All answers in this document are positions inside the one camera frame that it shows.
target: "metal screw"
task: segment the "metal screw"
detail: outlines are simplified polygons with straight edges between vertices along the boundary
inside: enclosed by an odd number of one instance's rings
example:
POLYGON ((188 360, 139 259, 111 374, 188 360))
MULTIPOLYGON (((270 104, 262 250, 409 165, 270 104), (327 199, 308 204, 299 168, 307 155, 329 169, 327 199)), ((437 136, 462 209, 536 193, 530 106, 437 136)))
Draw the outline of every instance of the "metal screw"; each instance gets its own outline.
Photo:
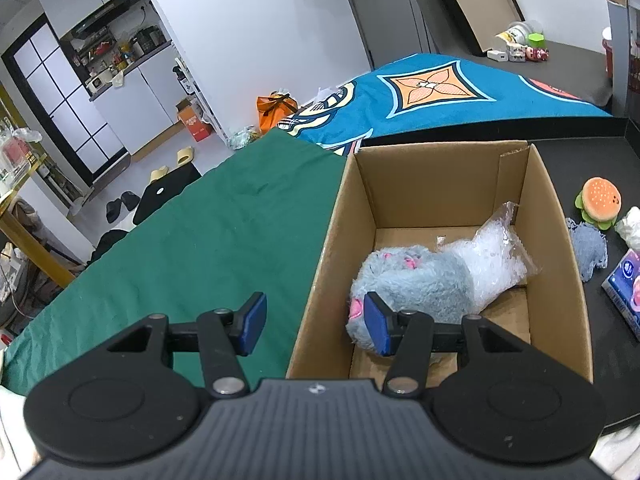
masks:
POLYGON ((418 389, 418 381, 411 377, 394 377, 386 385, 395 394, 410 394, 418 389))
POLYGON ((244 388, 244 381, 237 377, 222 377, 214 381, 213 389, 222 395, 233 395, 244 388))

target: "cardboard box flap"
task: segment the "cardboard box flap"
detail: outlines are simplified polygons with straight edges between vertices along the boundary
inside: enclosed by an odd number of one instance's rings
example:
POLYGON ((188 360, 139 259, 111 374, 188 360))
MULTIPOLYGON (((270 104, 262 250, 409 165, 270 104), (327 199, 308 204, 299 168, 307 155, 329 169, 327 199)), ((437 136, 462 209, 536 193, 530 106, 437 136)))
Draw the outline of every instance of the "cardboard box flap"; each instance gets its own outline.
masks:
POLYGON ((498 182, 495 185, 494 211, 505 202, 520 203, 522 183, 527 171, 529 147, 503 153, 498 163, 498 182))
POLYGON ((353 344, 344 329, 351 282, 373 250, 376 225, 349 156, 287 370, 294 378, 344 378, 353 344))
POLYGON ((562 207, 533 144, 515 229, 540 270, 527 279, 531 343, 593 381, 584 289, 562 207))
MULTIPOLYGON (((376 226, 482 225, 494 212, 500 156, 524 140, 430 142, 361 149, 356 160, 376 226)), ((516 166, 521 155, 507 166, 516 166)))

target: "door frame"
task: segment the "door frame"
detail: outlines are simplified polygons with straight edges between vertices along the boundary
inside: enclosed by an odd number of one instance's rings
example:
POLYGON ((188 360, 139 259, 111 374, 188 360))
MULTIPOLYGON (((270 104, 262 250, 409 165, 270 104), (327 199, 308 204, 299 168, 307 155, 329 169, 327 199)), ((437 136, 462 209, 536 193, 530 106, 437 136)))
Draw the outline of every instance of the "door frame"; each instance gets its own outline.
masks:
MULTIPOLYGON (((9 72, 9 75, 14 80, 15 85, 18 87, 20 94, 22 95, 22 97, 24 97, 24 100, 27 101, 27 105, 36 116, 38 122, 40 122, 47 135, 51 138, 53 143, 60 150, 66 160, 69 161, 74 170, 76 170, 80 178, 82 178, 82 180, 88 186, 92 186, 94 181, 97 180, 98 177, 100 177, 106 170, 108 170, 113 164, 115 164, 119 160, 119 158, 127 153, 127 150, 126 148, 122 148, 119 152, 109 158, 107 162, 105 162, 100 168, 98 168, 95 173, 92 173, 91 170, 89 170, 89 168, 84 164, 82 159, 78 156, 78 154, 74 151, 71 145, 67 142, 65 136, 62 134, 62 132, 60 132, 53 119, 49 117, 49 114, 47 114, 46 110, 40 103, 39 99, 36 97, 36 94, 34 94, 31 86, 27 81, 27 78, 24 76, 22 70, 20 70, 18 63, 15 60, 15 54, 18 52, 18 50, 20 50, 44 25, 49 25, 53 36, 56 38, 56 41, 58 42, 58 45, 60 46, 60 48, 62 49, 62 53, 64 54, 65 51, 60 44, 60 40, 56 37, 56 34, 53 31, 53 28, 51 27, 46 14, 43 14, 33 23, 31 23, 31 25, 27 27, 27 29, 20 36, 18 36, 18 38, 2 54, 1 58, 9 72)), ((46 65, 44 65, 44 60, 42 58, 40 60, 43 61, 43 66, 46 70, 47 67, 46 65)), ((52 80, 54 84, 57 85, 56 81, 53 78, 52 80)), ((84 88, 84 90, 87 92, 87 95, 90 95, 89 91, 86 89, 82 82, 81 87, 84 88)))

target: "white plastic bag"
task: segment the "white plastic bag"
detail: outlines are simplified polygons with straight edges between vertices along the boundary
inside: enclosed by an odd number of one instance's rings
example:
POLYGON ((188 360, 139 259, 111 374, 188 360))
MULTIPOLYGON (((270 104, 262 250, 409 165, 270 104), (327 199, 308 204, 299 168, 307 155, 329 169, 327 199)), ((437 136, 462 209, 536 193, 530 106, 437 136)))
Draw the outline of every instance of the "white plastic bag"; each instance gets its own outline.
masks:
POLYGON ((505 290, 538 272, 511 227, 517 207, 513 202, 502 204, 471 240, 456 240, 438 247, 465 261, 474 281, 476 313, 505 290))
POLYGON ((12 131, 12 136, 25 142, 40 142, 42 140, 42 134, 40 132, 28 128, 18 128, 12 131))
POLYGON ((633 206, 613 228, 630 249, 640 252, 640 209, 633 206))

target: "black desk surface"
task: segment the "black desk surface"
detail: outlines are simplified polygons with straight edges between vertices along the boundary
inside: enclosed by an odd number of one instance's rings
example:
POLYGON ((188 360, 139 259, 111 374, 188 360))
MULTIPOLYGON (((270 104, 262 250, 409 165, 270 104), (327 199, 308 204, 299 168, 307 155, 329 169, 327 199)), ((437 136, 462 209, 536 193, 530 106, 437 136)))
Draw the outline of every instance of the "black desk surface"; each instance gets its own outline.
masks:
MULTIPOLYGON (((567 217, 581 221, 574 200, 585 181, 601 176, 612 181, 622 195, 619 218, 640 207, 640 158, 622 137, 537 140, 538 148, 567 217)), ((610 229, 606 232, 609 265, 596 269, 584 284, 594 384, 607 407, 606 431, 640 418, 640 343, 601 288, 604 279, 626 253, 627 246, 610 229)))

